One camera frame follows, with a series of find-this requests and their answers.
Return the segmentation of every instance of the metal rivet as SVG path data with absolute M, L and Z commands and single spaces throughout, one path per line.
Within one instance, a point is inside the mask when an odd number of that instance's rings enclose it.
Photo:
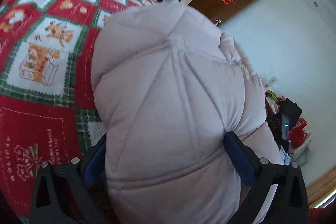
M 45 168 L 45 167 L 48 166 L 48 164 L 49 164 L 49 162 L 44 161 L 43 163 L 41 163 L 41 167 L 42 167 L 42 168 Z
M 293 166 L 294 168 L 298 168 L 298 167 L 299 167 L 299 164 L 298 164 L 296 161 L 293 161 L 293 162 L 292 162 L 292 166 Z
M 260 158 L 260 162 L 262 163 L 262 164 L 268 164 L 269 163 L 269 160 L 268 159 L 266 159 L 266 158 Z
M 74 157 L 74 158 L 72 158 L 71 159 L 71 163 L 72 164 L 77 164 L 77 163 L 79 163 L 81 160 L 80 160 L 80 158 L 78 158 L 78 157 Z

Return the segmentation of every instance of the pink puffer jacket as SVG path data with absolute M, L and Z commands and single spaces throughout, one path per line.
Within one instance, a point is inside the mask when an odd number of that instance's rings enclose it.
M 91 79 L 122 224 L 228 222 L 241 193 L 223 150 L 228 131 L 282 162 L 247 57 L 191 7 L 173 1 L 114 14 L 96 40 Z

